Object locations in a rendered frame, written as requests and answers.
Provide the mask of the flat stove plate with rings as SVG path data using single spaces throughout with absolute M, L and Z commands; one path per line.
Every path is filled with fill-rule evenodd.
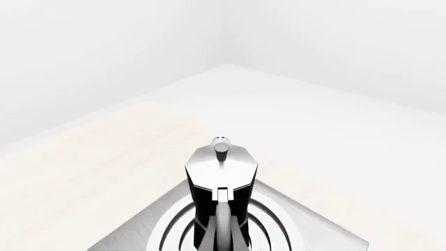
M 182 181 L 88 251 L 197 251 L 195 208 Z M 248 206 L 249 251 L 367 251 L 369 242 L 256 181 Z

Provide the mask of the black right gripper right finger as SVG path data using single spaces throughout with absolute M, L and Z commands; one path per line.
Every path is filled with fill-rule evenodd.
M 231 237 L 233 251 L 249 251 L 236 216 L 231 217 Z

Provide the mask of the silver moka pot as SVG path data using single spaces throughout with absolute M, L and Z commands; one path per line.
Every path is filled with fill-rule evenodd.
M 226 137 L 216 137 L 198 148 L 185 164 L 187 181 L 195 205 L 194 247 L 205 236 L 209 217 L 217 207 L 217 191 L 228 192 L 231 214 L 236 216 L 245 245 L 249 245 L 248 205 L 254 187 L 258 163 Z

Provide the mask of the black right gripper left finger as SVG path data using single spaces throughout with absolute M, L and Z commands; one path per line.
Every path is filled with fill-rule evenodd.
M 216 232 L 216 217 L 214 215 L 209 217 L 206 232 L 201 240 L 198 251 L 214 251 Z

